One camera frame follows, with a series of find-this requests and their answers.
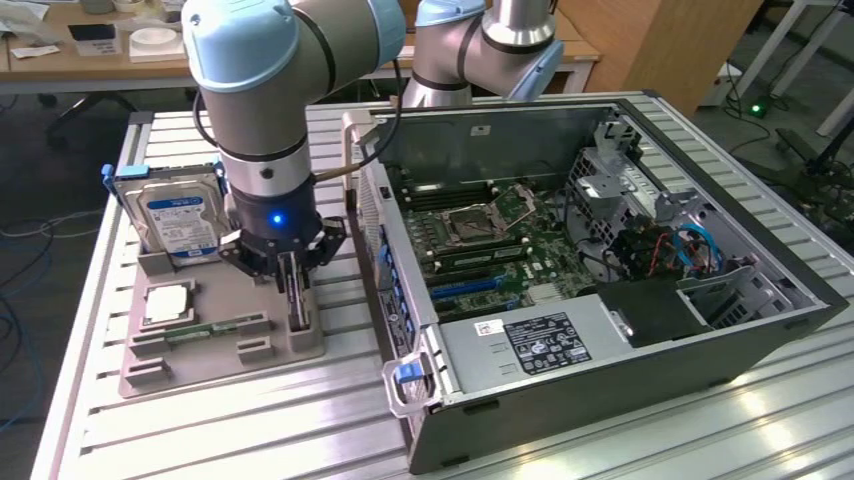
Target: blue pcie slot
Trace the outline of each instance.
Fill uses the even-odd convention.
[[[502,285],[503,281],[504,277],[499,276],[480,282],[467,283],[454,287],[436,288],[430,294],[430,298],[432,300],[440,300],[443,298],[455,297],[467,293],[487,292],[490,290],[495,290]]]

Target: floor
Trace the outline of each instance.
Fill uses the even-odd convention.
[[[746,67],[767,38],[769,31],[745,37],[733,55],[733,63]],[[786,42],[762,72],[766,80],[773,77],[797,44]],[[805,136],[818,149],[827,139],[814,130],[854,85],[854,73],[817,57],[789,91],[789,112],[774,111],[761,122],[770,130],[791,128]],[[745,102],[763,91],[757,84],[747,92]],[[370,100],[370,89],[362,86],[338,96],[340,101]],[[189,103],[181,90],[131,92],[128,99],[143,110],[188,110]],[[11,111],[0,113],[0,226],[25,219],[56,218],[76,211],[103,207],[107,193],[100,184],[99,171],[104,163],[113,163],[121,146],[127,114],[116,106],[105,104],[87,113],[67,130],[71,147],[57,153],[48,149],[41,131],[68,107],[77,95],[60,95],[56,109],[45,109],[35,96],[21,96]],[[12,99],[0,98],[0,105]],[[762,131],[731,119],[719,109],[702,109],[695,123],[725,148],[755,138]],[[851,158],[854,139],[845,146]],[[773,140],[757,142],[739,155],[769,166],[782,166],[791,161],[773,146]],[[97,225],[97,216],[68,221],[57,227],[57,234],[85,231]],[[17,225],[16,228],[33,228]],[[33,258],[47,238],[35,236],[20,241],[0,240],[0,279]],[[64,345],[71,331],[76,305],[85,278],[95,235],[56,239],[49,249],[51,265],[40,281],[19,294],[11,292],[29,282],[44,270],[44,261],[31,270],[29,276],[16,280],[3,290],[9,296],[17,317],[32,338],[43,371],[43,395],[23,421],[0,431],[0,469],[3,478],[28,478],[37,449],[44,417],[52,396],[52,385],[59,374]],[[12,340],[0,341],[0,362],[8,358]],[[16,357],[9,368],[0,373],[0,425],[5,423],[37,392],[37,375],[27,351]]]

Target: metal table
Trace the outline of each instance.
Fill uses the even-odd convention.
[[[854,297],[851,257],[663,101],[631,93],[624,97],[842,295]],[[342,163],[343,111],[378,105],[308,109],[316,170]],[[153,122],[129,126],[121,162],[177,165],[211,154],[189,113],[163,113]],[[666,159],[647,155],[643,161],[667,186],[685,183]],[[339,182],[319,185],[324,215],[344,213],[342,197]],[[137,248],[127,216],[111,199],[32,478],[411,478],[399,424],[386,405],[352,244],[314,278],[324,357],[263,375],[123,400],[116,372]],[[851,371],[849,309],[729,385],[419,479],[846,475],[854,472]]]

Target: hard drive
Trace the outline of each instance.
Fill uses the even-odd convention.
[[[231,230],[223,181],[213,164],[104,170],[139,233],[145,253],[167,253],[176,267],[219,260],[219,239]]]

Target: white cable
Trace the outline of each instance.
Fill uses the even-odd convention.
[[[56,217],[52,218],[51,220],[48,220],[47,223],[44,223],[41,225],[41,228],[36,229],[36,230],[31,230],[28,232],[16,232],[16,233],[9,233],[5,230],[0,229],[0,235],[7,237],[7,238],[24,238],[24,237],[32,237],[33,235],[41,235],[44,237],[49,237],[51,235],[48,234],[48,230],[51,227],[56,227],[60,223],[68,221],[68,220],[75,220],[77,218],[83,218],[83,217],[88,217],[92,215],[100,215],[104,213],[104,210],[85,210],[81,212],[75,212],[69,215],[65,215],[63,217]],[[92,230],[87,230],[84,232],[76,232],[76,233],[68,233],[68,234],[55,234],[53,238],[61,239],[61,238],[77,238],[77,237],[83,237],[85,235],[91,235],[93,233],[96,233],[100,230],[100,228],[95,228]]]

